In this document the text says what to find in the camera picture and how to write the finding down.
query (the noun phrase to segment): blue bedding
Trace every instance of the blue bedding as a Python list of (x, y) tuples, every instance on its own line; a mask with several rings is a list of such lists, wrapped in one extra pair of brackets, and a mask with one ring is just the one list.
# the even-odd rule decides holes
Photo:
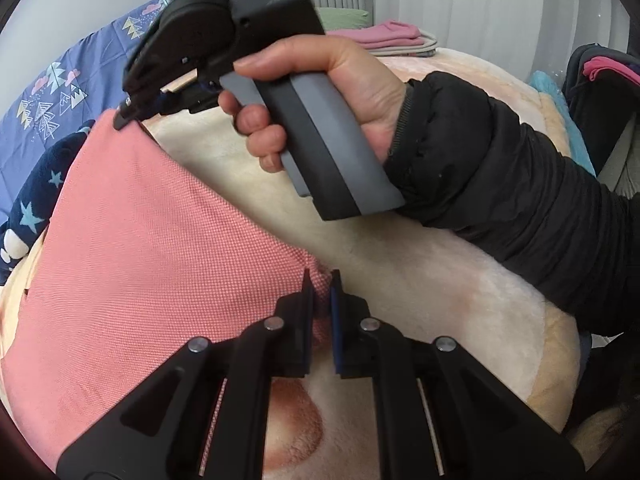
[(128, 56), (171, 0), (152, 0), (47, 66), (0, 121), (0, 224), (44, 151), (124, 99)]

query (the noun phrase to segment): black sleeve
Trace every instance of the black sleeve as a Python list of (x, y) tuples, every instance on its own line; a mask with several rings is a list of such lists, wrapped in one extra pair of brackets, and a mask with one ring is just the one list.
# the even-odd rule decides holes
[(410, 84), (385, 166), (407, 200), (399, 212), (452, 229), (581, 330), (628, 329), (640, 317), (640, 196), (609, 192), (505, 103), (455, 76)]

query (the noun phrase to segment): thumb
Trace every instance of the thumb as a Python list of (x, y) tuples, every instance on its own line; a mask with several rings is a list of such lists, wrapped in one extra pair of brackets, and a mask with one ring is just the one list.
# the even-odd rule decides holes
[(356, 44), (334, 36), (292, 36), (234, 63), (239, 75), (269, 81), (293, 72), (329, 72)]

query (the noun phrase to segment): light blue star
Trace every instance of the light blue star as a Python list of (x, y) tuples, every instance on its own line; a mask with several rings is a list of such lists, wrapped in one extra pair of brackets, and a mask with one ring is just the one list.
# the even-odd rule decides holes
[(64, 180), (62, 180), (62, 172), (59, 171), (58, 173), (53, 173), (53, 171), (51, 171), (51, 180), (49, 180), (50, 184), (53, 184), (54, 186), (56, 186), (56, 189), (60, 188), (60, 185), (64, 182)]
[(24, 204), (20, 202), (20, 208), (22, 209), (22, 219), (20, 220), (20, 225), (28, 226), (29, 229), (31, 229), (35, 234), (36, 224), (44, 222), (44, 219), (38, 218), (37, 216), (33, 215), (33, 211), (31, 210), (31, 202), (29, 202), (29, 205), (27, 207), (25, 207)]

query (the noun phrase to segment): teal fabric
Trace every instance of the teal fabric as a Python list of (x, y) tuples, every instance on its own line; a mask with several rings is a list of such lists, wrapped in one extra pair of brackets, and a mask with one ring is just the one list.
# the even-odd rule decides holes
[(318, 12), (324, 30), (366, 28), (372, 25), (371, 16), (366, 10), (316, 7), (316, 11)]
[(529, 80), (529, 85), (533, 86), (533, 88), (538, 92), (550, 95), (554, 100), (558, 112), (564, 119), (564, 127), (566, 129), (567, 136), (569, 137), (571, 158), (595, 176), (596, 172), (593, 169), (593, 164), (589, 158), (589, 153), (587, 152), (587, 147), (584, 143), (584, 139), (582, 138), (582, 134), (578, 129), (578, 126), (576, 126), (572, 120), (571, 115), (569, 115), (569, 107), (556, 82), (544, 72), (535, 72)]

